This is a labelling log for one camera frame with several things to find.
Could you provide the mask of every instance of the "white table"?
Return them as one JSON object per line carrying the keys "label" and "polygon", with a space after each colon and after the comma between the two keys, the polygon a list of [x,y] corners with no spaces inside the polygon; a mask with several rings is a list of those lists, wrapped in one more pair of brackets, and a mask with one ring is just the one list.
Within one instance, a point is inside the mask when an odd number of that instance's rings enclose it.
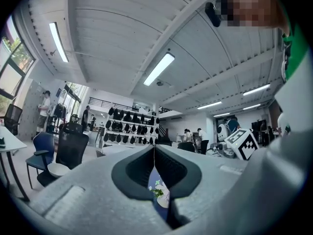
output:
{"label": "white table", "polygon": [[9,190],[10,187],[10,181],[9,178],[6,174],[5,168],[4,168],[4,163],[2,160],[2,153],[6,152],[6,155],[8,157],[8,161],[9,161],[9,165],[10,165],[10,169],[12,171],[13,177],[16,181],[16,184],[18,185],[23,197],[25,201],[29,201],[20,181],[19,178],[16,174],[14,165],[13,165],[13,161],[12,161],[12,152],[15,150],[19,150],[19,149],[23,149],[26,148],[27,145],[24,144],[23,142],[21,142],[18,138],[16,138],[6,127],[4,126],[0,126],[0,136],[4,137],[4,142],[5,142],[5,148],[0,148],[0,162],[1,162],[1,166],[3,168],[3,172],[4,172],[4,176],[6,178],[7,181],[7,188]]}

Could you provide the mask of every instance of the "fluorescent light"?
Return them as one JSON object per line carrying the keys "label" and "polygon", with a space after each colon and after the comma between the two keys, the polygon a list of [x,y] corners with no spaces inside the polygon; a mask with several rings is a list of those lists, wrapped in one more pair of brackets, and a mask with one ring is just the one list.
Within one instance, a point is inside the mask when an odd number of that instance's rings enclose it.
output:
{"label": "fluorescent light", "polygon": [[261,87],[259,87],[259,88],[254,89],[254,90],[252,90],[252,91],[245,92],[245,93],[244,93],[244,96],[249,95],[249,94],[252,94],[252,93],[255,93],[255,92],[259,92],[259,91],[261,91],[261,90],[265,90],[265,89],[267,89],[268,87],[270,87],[270,84],[266,84],[266,85],[264,85],[264,86],[261,86]]}
{"label": "fluorescent light", "polygon": [[211,106],[214,106],[214,105],[218,105],[218,104],[221,104],[221,103],[222,103],[221,101],[218,101],[218,102],[213,103],[213,104],[204,105],[204,106],[199,107],[198,110],[201,110],[201,109],[204,109],[204,108],[207,108],[207,107],[211,107]]}
{"label": "fluorescent light", "polygon": [[50,30],[51,30],[51,33],[52,33],[52,36],[53,36],[53,40],[55,42],[55,45],[57,46],[58,52],[59,52],[63,62],[68,63],[67,56],[65,54],[63,45],[61,43],[61,38],[60,38],[59,31],[58,31],[57,23],[56,22],[49,23],[49,26],[50,26]]}
{"label": "fluorescent light", "polygon": [[226,115],[229,115],[229,113],[224,113],[224,114],[219,114],[219,115],[215,115],[215,116],[213,116],[213,117],[221,117],[221,116],[226,116]]}
{"label": "fluorescent light", "polygon": [[243,108],[243,110],[249,110],[251,108],[259,107],[261,104],[252,105],[250,107]]}
{"label": "fluorescent light", "polygon": [[164,71],[174,60],[175,57],[167,52],[144,81],[144,84],[147,86],[151,85],[151,83],[162,73],[162,71]]}

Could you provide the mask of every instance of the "pants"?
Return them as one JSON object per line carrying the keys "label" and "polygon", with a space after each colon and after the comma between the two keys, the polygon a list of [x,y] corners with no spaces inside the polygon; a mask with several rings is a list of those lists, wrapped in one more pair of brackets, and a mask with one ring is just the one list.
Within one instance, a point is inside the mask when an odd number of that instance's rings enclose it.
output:
{"label": "pants", "polygon": [[201,154],[206,154],[206,149],[207,149],[208,143],[209,143],[209,140],[201,141]]}

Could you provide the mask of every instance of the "mesh chair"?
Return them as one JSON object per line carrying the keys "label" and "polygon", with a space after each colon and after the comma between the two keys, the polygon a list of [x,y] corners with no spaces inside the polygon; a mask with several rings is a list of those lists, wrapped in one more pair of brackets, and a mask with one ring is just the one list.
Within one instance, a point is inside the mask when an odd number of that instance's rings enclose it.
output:
{"label": "mesh chair", "polygon": [[14,135],[18,134],[19,120],[22,114],[22,109],[16,105],[10,104],[4,117],[4,126]]}
{"label": "mesh chair", "polygon": [[[33,139],[34,146],[36,148],[36,152],[33,156],[26,159],[27,165],[27,174],[29,179],[30,187],[33,189],[31,184],[30,175],[29,175],[29,166],[36,168],[37,175],[38,169],[39,170],[46,170],[46,165],[52,163],[53,156],[54,156],[54,138],[52,134],[47,132],[40,132],[36,137]],[[38,156],[38,153],[46,152],[43,158]]]}
{"label": "mesh chair", "polygon": [[[60,131],[58,152],[55,160],[56,163],[63,164],[71,170],[82,163],[83,154],[89,141],[89,137],[82,134],[81,130],[76,129],[74,125],[76,123],[66,123]],[[41,156],[45,163],[44,157],[46,153],[41,152],[35,155]],[[46,171],[37,176],[37,180],[44,187],[56,180],[49,173],[47,164],[45,164],[45,167]]]}
{"label": "mesh chair", "polygon": [[190,142],[182,142],[178,144],[178,149],[195,152],[195,148]]}

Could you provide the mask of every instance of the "ceiling beam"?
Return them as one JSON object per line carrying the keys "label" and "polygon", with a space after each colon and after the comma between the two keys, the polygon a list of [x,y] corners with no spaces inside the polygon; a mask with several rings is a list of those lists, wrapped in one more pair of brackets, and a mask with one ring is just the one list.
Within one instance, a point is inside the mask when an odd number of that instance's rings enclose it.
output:
{"label": "ceiling beam", "polygon": [[260,55],[257,55],[241,64],[238,64],[236,66],[234,66],[233,68],[228,69],[227,71],[224,71],[202,83],[199,83],[197,85],[195,85],[194,87],[191,87],[181,93],[179,93],[178,95],[175,95],[165,101],[162,102],[162,105],[174,102],[178,99],[181,99],[185,96],[188,96],[190,94],[196,93],[198,91],[204,90],[205,88],[209,87],[209,86],[213,86],[219,82],[222,82],[228,78],[231,78],[237,74],[240,74],[242,72],[248,71],[250,69],[253,69],[255,67],[257,67],[259,64],[264,63],[270,59],[273,58],[273,53],[274,53],[274,49],[270,49],[267,50],[266,52],[263,52]]}
{"label": "ceiling beam", "polygon": [[156,41],[155,45],[149,52],[148,56],[142,63],[139,72],[137,72],[135,79],[132,81],[129,89],[129,94],[134,90],[136,84],[142,77],[144,71],[147,69],[148,65],[154,59],[155,55],[161,50],[166,41],[172,36],[172,34],[180,27],[180,25],[188,19],[192,13],[194,13],[201,5],[203,5],[207,0],[191,0],[188,5],[186,5],[174,18],[174,20],[167,26],[165,31]]}
{"label": "ceiling beam", "polygon": [[70,52],[74,59],[74,62],[79,67],[81,73],[83,74],[84,81],[87,83],[89,81],[89,76],[87,70],[84,66],[84,62],[80,55],[75,53],[75,49],[78,46],[77,30],[76,30],[76,13],[75,13],[76,0],[65,0],[65,24],[67,27],[67,37],[69,46],[71,48]]}

